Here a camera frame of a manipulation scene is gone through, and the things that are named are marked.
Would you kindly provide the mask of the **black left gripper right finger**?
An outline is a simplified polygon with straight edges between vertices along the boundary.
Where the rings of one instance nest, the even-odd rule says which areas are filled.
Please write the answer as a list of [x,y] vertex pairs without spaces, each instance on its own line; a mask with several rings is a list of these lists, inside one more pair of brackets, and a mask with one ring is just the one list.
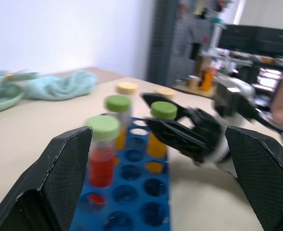
[[283,231],[283,147],[259,132],[228,127],[238,182],[265,231]]

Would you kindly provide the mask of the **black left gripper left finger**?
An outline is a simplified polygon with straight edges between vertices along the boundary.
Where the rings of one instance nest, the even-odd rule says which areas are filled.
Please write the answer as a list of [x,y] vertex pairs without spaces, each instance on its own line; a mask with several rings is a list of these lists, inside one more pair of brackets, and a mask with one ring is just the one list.
[[85,176],[90,126],[53,138],[0,203],[0,231],[67,231]]

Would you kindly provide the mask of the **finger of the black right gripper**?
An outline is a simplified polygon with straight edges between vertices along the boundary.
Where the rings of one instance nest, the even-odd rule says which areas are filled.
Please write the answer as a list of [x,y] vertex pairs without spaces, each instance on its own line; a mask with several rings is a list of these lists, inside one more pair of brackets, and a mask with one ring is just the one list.
[[160,142],[197,162],[203,162],[211,152],[203,137],[176,121],[146,118],[145,122]]
[[175,120],[179,120],[183,117],[187,117],[192,120],[193,114],[192,111],[193,109],[188,109],[180,106],[173,100],[157,93],[141,93],[140,97],[144,100],[144,102],[150,107],[154,102],[168,102],[172,103],[177,107],[177,116],[175,117]]

